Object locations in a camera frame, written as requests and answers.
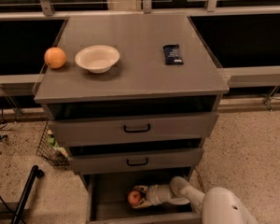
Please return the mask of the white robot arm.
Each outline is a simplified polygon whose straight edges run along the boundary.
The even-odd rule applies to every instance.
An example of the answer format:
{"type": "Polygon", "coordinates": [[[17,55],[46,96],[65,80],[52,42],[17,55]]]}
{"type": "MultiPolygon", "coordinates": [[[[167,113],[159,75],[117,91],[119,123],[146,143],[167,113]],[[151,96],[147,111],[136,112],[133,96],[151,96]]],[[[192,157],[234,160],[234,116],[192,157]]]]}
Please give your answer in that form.
{"type": "Polygon", "coordinates": [[[173,177],[165,185],[135,186],[127,194],[127,200],[134,209],[162,203],[191,203],[202,213],[203,224],[259,224],[229,189],[214,187],[203,193],[181,176],[173,177]]]}

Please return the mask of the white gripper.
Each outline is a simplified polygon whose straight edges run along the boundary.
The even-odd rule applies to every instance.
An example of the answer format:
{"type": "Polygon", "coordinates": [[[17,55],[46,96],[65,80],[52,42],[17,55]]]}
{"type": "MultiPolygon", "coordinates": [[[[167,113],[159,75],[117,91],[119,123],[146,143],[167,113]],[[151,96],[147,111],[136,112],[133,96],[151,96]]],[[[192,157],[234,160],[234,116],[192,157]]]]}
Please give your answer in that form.
{"type": "Polygon", "coordinates": [[[146,194],[146,198],[141,199],[137,204],[133,205],[133,209],[148,208],[151,205],[160,205],[170,203],[173,205],[188,204],[189,200],[183,197],[177,197],[171,191],[169,185],[152,185],[152,186],[134,186],[133,189],[146,194]]]}

